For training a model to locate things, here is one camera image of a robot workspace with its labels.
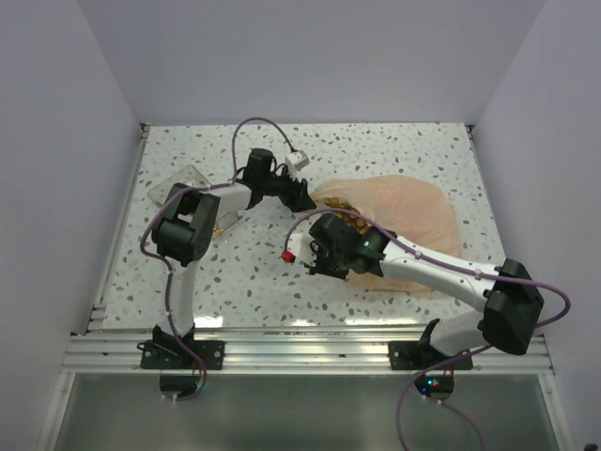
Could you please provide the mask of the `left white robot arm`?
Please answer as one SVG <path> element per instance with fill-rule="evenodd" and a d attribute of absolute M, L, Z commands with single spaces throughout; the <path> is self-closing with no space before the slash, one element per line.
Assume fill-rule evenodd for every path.
<path fill-rule="evenodd" d="M 307 180 L 298 178 L 308 164 L 301 150 L 292 150 L 278 166 L 271 151 L 254 148 L 231 182 L 207 189 L 183 183 L 172 187 L 167 207 L 151 230 L 157 254 L 168 263 L 169 271 L 164 314 L 153 329 L 152 343 L 162 349 L 162 358 L 170 366 L 181 369 L 194 360 L 195 274 L 217 222 L 230 213 L 253 208 L 266 196 L 279 198 L 292 212 L 314 209 Z"/>

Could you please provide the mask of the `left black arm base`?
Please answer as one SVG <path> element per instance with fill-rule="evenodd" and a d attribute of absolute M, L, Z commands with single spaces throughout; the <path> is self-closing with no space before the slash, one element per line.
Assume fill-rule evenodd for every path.
<path fill-rule="evenodd" d="M 176 338 L 159 326 L 152 330 L 151 338 L 137 344 L 141 351 L 140 367 L 157 370 L 185 370 L 198 368 L 198 360 L 204 369 L 221 370 L 225 356 L 225 342 L 222 340 L 197 340 L 194 329 Z"/>

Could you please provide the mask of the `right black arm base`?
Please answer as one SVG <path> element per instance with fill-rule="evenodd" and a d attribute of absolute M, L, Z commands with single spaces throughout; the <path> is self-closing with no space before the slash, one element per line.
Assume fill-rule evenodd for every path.
<path fill-rule="evenodd" d="M 391 341 L 388 343 L 388 357 L 392 370 L 423 370 L 455 357 L 436 350 L 430 343 L 435 327 L 440 319 L 431 320 L 417 341 Z"/>

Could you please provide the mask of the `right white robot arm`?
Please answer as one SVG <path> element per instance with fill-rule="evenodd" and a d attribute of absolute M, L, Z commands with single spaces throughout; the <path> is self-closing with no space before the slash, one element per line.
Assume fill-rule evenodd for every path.
<path fill-rule="evenodd" d="M 527 352 L 544 300 L 525 267 L 512 259 L 480 264 L 430 251 L 371 225 L 363 233 L 333 213 L 295 233 L 289 250 L 308 269 L 346 279 L 351 272 L 404 279 L 465 303 L 470 311 L 432 319 L 406 351 L 415 365 L 440 368 L 452 357 L 483 346 L 512 355 Z"/>

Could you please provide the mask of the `orange translucent plastic bag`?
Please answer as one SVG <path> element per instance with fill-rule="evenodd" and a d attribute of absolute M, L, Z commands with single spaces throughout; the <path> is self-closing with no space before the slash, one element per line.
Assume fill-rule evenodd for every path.
<path fill-rule="evenodd" d="M 420 246 L 461 256 L 455 208 L 441 188 L 403 175 L 330 179 L 311 192 L 319 206 L 353 209 Z"/>

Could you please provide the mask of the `brown longan bunch with leaves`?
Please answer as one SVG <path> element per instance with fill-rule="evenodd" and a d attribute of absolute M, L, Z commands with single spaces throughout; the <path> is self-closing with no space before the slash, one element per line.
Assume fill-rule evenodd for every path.
<path fill-rule="evenodd" d="M 324 207 L 335 209 L 333 213 L 347 226 L 350 226 L 360 234 L 364 234 L 369 224 L 358 216 L 359 212 L 347 201 L 339 197 L 324 197 L 320 200 Z"/>

